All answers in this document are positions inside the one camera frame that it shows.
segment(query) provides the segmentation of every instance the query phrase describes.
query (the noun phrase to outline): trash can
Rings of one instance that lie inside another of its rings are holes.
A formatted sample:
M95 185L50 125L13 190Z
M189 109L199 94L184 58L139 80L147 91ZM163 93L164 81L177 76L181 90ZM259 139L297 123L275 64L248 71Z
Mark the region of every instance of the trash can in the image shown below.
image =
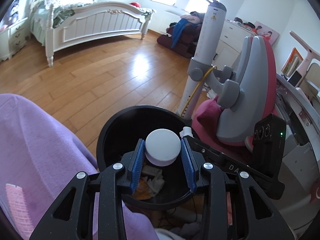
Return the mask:
M156 106L132 106L119 111L107 121L98 138L97 161L100 171L119 162L124 153L134 151L138 140L145 140L153 130L169 129L180 136L184 126L189 126L186 120ZM147 165L155 167L147 158L145 161ZM165 184L156 196L137 200L130 195L123 195L122 199L143 209L167 210L191 198L180 155L171 165L157 168L162 169Z

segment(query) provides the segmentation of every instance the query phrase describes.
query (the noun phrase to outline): nightstand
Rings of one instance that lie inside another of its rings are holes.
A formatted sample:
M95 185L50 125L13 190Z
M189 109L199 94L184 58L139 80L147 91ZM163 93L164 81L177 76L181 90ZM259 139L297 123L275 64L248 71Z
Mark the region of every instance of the nightstand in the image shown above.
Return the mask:
M24 18L0 32L0 60L11 59L25 44L28 35L27 20Z

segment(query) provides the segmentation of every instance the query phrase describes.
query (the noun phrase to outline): book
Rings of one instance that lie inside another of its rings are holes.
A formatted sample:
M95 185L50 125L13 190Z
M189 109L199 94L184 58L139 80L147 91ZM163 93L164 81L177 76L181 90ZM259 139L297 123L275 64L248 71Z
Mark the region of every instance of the book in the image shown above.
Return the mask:
M282 67L281 72L286 77L290 77L298 68L298 66L301 64L302 61L303 61L303 57L301 56L301 54L298 52L296 48L293 48L287 61Z

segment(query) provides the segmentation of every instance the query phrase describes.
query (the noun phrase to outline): metal screw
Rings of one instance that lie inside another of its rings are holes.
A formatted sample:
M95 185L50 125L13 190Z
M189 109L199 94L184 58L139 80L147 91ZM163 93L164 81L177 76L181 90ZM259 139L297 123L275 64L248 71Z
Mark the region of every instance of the metal screw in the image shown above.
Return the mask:
M113 168L115 169L115 170L119 170L119 169L121 169L123 167L123 165L121 164L121 163L115 163L115 164L113 164Z
M240 176L241 176L242 178L244 178L244 179L249 178L249 174L248 174L247 172L245 172L245 171L241 171L241 172L240 172Z
M78 179L83 179L85 177L85 173L83 172L83 171L81 171L81 172L79 172L78 174L77 174L77 178Z
M213 165L211 163L205 163L203 164L203 167L207 170L211 170L213 168Z

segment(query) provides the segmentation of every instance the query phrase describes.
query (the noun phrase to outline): bed footboard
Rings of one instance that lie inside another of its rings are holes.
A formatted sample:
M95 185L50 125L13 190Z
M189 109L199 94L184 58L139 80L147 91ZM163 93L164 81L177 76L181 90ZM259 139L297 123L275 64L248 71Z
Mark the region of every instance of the bed footboard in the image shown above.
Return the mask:
M74 11L75 15L55 29L49 28L52 22L48 20L46 53L49 65L52 65L53 52L86 41L138 33L143 39L152 18L152 14L143 16L135 7L116 2L96 3L74 8Z

